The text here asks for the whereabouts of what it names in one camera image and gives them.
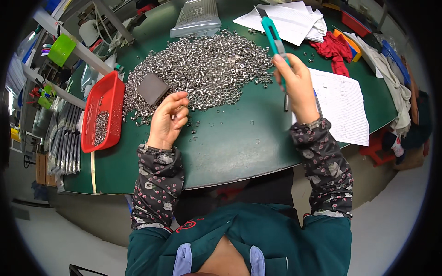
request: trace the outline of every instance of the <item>red stool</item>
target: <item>red stool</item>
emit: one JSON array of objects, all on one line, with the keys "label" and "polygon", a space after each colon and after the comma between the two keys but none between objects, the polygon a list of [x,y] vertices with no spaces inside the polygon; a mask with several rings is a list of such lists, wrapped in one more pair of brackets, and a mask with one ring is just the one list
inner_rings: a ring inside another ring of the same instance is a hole
[{"label": "red stool", "polygon": [[143,13],[145,13],[149,10],[152,10],[154,7],[156,7],[156,5],[154,5],[154,4],[149,4],[147,6],[144,6],[143,8],[137,10],[137,14],[142,15]]},{"label": "red stool", "polygon": [[370,156],[375,162],[373,164],[373,167],[375,168],[396,158],[393,151],[385,152],[382,150],[382,137],[387,131],[387,127],[381,128],[375,133],[370,134],[368,147],[359,146],[359,153],[361,155]]}]

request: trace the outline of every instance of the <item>orange container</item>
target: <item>orange container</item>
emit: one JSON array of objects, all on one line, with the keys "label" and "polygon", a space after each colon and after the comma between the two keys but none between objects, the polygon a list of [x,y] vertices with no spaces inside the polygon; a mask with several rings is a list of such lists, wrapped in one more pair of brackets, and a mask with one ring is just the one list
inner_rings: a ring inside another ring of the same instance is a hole
[{"label": "orange container", "polygon": [[[112,147],[120,140],[124,87],[117,71],[112,71],[99,80],[89,92],[81,131],[81,148],[85,153]],[[95,146],[95,121],[101,111],[109,112],[107,135],[100,145]]]},{"label": "orange container", "polygon": [[335,29],[335,31],[333,32],[333,35],[336,37],[338,37],[340,34],[344,37],[345,41],[347,41],[348,45],[350,45],[351,53],[353,54],[353,59],[351,61],[354,61],[354,62],[358,61],[362,55],[361,50],[356,45],[356,43],[353,42],[353,40],[349,39],[342,32],[338,31],[337,29]]}]

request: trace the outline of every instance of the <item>red plastic basket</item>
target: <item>red plastic basket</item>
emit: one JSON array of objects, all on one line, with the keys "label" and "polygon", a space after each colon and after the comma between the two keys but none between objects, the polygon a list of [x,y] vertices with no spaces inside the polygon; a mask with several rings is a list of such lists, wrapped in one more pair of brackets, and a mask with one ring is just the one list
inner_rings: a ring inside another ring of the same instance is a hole
[{"label": "red plastic basket", "polygon": [[[81,131],[81,148],[84,152],[102,150],[118,143],[121,134],[123,99],[124,82],[118,78],[117,71],[105,75],[92,87],[86,101]],[[95,121],[101,111],[109,112],[107,135],[100,145],[95,146]]]},{"label": "red plastic basket", "polygon": [[356,18],[344,11],[342,11],[342,23],[349,26],[350,29],[354,30],[362,38],[371,33],[371,31],[362,25]]}]

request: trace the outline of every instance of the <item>paper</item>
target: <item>paper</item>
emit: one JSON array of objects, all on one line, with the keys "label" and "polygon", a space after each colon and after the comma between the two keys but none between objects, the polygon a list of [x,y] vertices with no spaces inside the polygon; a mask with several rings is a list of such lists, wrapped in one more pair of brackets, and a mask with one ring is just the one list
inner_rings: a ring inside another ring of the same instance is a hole
[{"label": "paper", "polygon": [[[265,10],[269,18],[273,20],[279,37],[296,46],[301,45],[317,21],[316,17],[311,16],[309,13],[303,13],[292,8],[261,4],[258,4],[257,7]],[[255,9],[235,19],[233,22],[264,32],[264,28],[261,25],[261,17]]]},{"label": "paper", "polygon": [[283,3],[279,4],[278,6],[295,9],[299,12],[303,12],[306,14],[308,13],[310,14],[310,16],[314,17],[316,19],[316,22],[305,36],[305,39],[320,43],[324,42],[324,36],[327,33],[327,25],[325,24],[324,16],[319,11],[319,9],[316,9],[313,12],[312,7],[306,6],[302,1]]},{"label": "paper", "polygon": [[309,70],[322,115],[331,122],[330,134],[338,142],[368,146],[370,126],[359,82],[329,72]]}]

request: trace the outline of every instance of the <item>yellow container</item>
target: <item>yellow container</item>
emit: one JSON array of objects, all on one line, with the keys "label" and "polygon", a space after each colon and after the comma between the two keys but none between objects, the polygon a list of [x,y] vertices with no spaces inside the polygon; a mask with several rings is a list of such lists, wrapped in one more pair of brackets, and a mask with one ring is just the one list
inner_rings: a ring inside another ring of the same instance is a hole
[{"label": "yellow container", "polygon": [[359,47],[356,45],[356,43],[353,42],[353,40],[349,39],[346,35],[344,35],[342,32],[338,31],[337,29],[335,29],[335,31],[333,32],[333,35],[338,37],[339,35],[342,35],[344,37],[344,39],[347,41],[348,45],[350,45],[350,49],[351,49],[351,53],[353,54],[353,59],[352,61],[356,62],[359,60],[359,58],[361,58],[361,50],[359,49]]},{"label": "yellow container", "polygon": [[17,129],[11,128],[11,139],[14,139],[17,142],[20,142],[19,131]]}]

